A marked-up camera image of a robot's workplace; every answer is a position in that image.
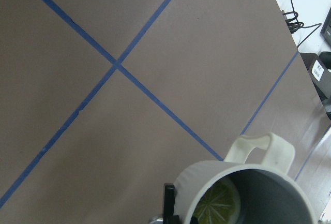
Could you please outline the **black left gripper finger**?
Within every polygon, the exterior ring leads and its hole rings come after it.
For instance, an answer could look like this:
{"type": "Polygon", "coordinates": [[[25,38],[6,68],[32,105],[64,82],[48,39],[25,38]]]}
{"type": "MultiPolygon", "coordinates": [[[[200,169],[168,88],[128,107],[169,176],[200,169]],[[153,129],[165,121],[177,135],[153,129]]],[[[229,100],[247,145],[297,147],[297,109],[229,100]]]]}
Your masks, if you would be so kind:
{"type": "Polygon", "coordinates": [[[164,184],[163,191],[163,223],[180,223],[178,215],[174,214],[175,186],[170,183],[164,184]]]}

